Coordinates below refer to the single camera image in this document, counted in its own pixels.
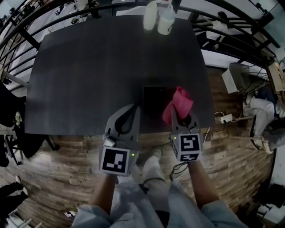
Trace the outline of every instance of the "black metal railing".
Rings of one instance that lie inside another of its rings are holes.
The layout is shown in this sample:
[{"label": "black metal railing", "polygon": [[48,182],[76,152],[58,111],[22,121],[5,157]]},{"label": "black metal railing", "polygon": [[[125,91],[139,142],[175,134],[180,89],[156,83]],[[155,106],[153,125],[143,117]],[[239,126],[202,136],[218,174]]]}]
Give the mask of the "black metal railing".
[{"label": "black metal railing", "polygon": [[[230,18],[229,19],[230,22],[227,22],[227,21],[220,19],[214,15],[211,15],[211,14],[199,11],[199,10],[181,7],[181,6],[179,6],[181,0],[173,0],[172,3],[174,5],[175,11],[182,10],[182,11],[186,11],[186,12],[191,13],[190,17],[188,19],[189,20],[189,26],[192,26],[196,33],[197,32],[203,32],[203,31],[211,31],[211,32],[217,33],[221,36],[224,36],[224,37],[234,41],[232,44],[229,44],[226,42],[219,42],[219,41],[211,40],[211,39],[208,39],[205,37],[197,36],[198,40],[204,40],[205,42],[210,41],[210,42],[213,42],[214,44],[219,44],[219,45],[225,47],[226,50],[225,49],[215,50],[215,49],[209,49],[209,48],[205,48],[205,47],[201,47],[201,48],[206,49],[206,50],[210,50],[213,52],[233,56],[235,58],[238,58],[239,62],[248,61],[254,65],[260,66],[261,68],[265,68],[268,70],[268,68],[267,68],[268,57],[270,57],[270,56],[275,57],[274,52],[268,48],[268,45],[272,43],[276,47],[279,47],[279,44],[270,36],[270,34],[268,34],[268,32],[266,32],[258,24],[258,21],[252,19],[251,17],[249,17],[248,15],[246,15],[245,13],[240,11],[238,8],[232,6],[231,4],[225,2],[224,0],[205,0],[205,1],[208,1],[212,4],[217,5],[217,6],[220,6],[224,9],[234,13],[238,17],[237,18]],[[4,29],[10,23],[15,26],[11,31],[7,32],[6,36],[3,38],[2,42],[0,43],[0,50],[2,50],[2,53],[0,54],[0,63],[2,63],[2,70],[6,70],[8,73],[16,70],[18,67],[20,67],[23,64],[25,64],[25,63],[31,61],[32,59],[36,58],[36,55],[33,55],[33,56],[25,59],[24,61],[20,62],[16,66],[10,68],[10,65],[19,57],[21,57],[24,54],[26,54],[27,52],[31,51],[33,48],[35,48],[37,50],[39,49],[41,42],[36,41],[33,38],[33,36],[35,36],[36,34],[40,33],[41,31],[47,29],[48,27],[50,27],[52,25],[55,25],[61,21],[67,20],[67,19],[72,18],[72,17],[76,17],[79,15],[85,15],[88,13],[100,12],[101,10],[105,10],[105,9],[111,9],[112,15],[113,15],[114,9],[117,9],[120,7],[133,8],[133,7],[137,7],[137,6],[146,6],[149,3],[149,1],[128,2],[128,3],[118,3],[118,4],[96,6],[94,8],[83,9],[81,11],[77,11],[77,12],[71,13],[69,15],[60,17],[60,18],[44,25],[43,27],[41,27],[37,31],[34,31],[32,34],[29,34],[26,31],[26,29],[30,26],[31,23],[33,23],[33,21],[35,19],[39,18],[40,16],[44,15],[45,13],[67,3],[67,2],[70,2],[70,0],[52,0],[48,3],[45,3],[45,1],[43,1],[43,0],[38,0],[38,2],[39,2],[38,9],[28,16],[23,16],[20,20],[18,20],[19,15],[14,19],[12,18],[13,15],[11,15],[10,18],[8,19],[7,23],[4,25],[4,27],[0,31],[0,33],[3,32]],[[199,15],[206,16],[206,17],[210,18],[211,20],[218,20],[218,21],[226,24],[228,26],[228,28],[233,28],[233,29],[238,30],[247,39],[250,39],[252,41],[252,43],[248,43],[244,40],[241,40],[240,38],[238,38],[234,35],[229,35],[229,34],[226,34],[226,33],[223,33],[223,32],[220,32],[218,30],[214,30],[214,29],[210,28],[210,25],[211,25],[210,23],[205,24],[205,22],[206,22],[205,20],[198,20]],[[260,32],[266,38],[266,41],[264,41],[264,42],[260,41],[259,39],[257,39],[254,36],[254,34],[250,34],[249,32],[245,31],[244,28],[254,28],[254,31]],[[16,44],[14,44],[19,35],[20,35],[20,39],[18,40],[18,42]],[[11,39],[13,40],[12,44],[10,45],[8,51],[4,52]],[[25,41],[29,42],[32,46],[29,47],[28,49],[24,50],[22,53],[18,54],[16,57],[14,57],[14,53],[16,52],[18,47],[21,44],[23,44]],[[267,53],[270,53],[269,56],[268,56],[268,54],[264,54],[264,53],[261,54],[261,51],[263,51],[263,50],[266,50]],[[14,76],[24,72],[25,70],[32,68],[32,67],[33,67],[33,65],[31,64],[30,66],[25,67],[24,69],[15,73]]]}]

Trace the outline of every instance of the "pink fabric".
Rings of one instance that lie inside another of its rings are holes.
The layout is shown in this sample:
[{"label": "pink fabric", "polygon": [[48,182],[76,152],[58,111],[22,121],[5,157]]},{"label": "pink fabric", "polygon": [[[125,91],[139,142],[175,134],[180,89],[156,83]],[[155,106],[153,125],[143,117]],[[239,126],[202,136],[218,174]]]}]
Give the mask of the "pink fabric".
[{"label": "pink fabric", "polygon": [[171,125],[171,108],[174,106],[181,119],[185,119],[190,112],[193,101],[189,98],[189,94],[182,87],[177,87],[173,94],[173,100],[169,102],[162,114],[162,119],[165,123]]}]

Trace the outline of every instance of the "rolled sleeve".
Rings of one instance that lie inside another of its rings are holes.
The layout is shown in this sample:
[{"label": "rolled sleeve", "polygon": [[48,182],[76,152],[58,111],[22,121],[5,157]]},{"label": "rolled sleeve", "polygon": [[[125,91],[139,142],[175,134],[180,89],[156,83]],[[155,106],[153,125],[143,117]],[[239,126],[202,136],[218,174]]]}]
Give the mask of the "rolled sleeve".
[{"label": "rolled sleeve", "polygon": [[98,206],[82,205],[72,224],[73,228],[109,228],[111,226],[109,215]]},{"label": "rolled sleeve", "polygon": [[248,228],[222,200],[204,205],[201,212],[217,228]]}]

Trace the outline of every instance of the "black table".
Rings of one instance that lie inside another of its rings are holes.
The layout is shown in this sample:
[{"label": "black table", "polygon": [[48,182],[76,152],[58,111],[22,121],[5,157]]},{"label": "black table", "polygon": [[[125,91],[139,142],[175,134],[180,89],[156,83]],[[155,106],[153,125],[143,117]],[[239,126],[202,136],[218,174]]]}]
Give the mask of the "black table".
[{"label": "black table", "polygon": [[[46,35],[28,86],[25,132],[98,135],[111,114],[142,103],[144,86],[185,88],[201,127],[214,126],[214,107],[198,41],[187,20],[172,32],[143,29],[142,16],[114,16]],[[140,132],[169,131],[142,113]]]}]

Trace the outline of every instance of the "white cup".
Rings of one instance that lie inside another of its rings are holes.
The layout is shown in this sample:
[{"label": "white cup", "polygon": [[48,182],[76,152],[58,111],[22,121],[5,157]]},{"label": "white cup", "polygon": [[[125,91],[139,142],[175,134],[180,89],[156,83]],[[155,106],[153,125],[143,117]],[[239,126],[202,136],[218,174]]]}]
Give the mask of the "white cup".
[{"label": "white cup", "polygon": [[143,27],[146,30],[152,30],[155,26],[157,16],[157,5],[151,2],[147,5],[143,16]]},{"label": "white cup", "polygon": [[174,20],[175,20],[175,13],[173,10],[173,6],[170,4],[169,7],[160,16],[157,31],[160,34],[168,35],[171,32]]}]

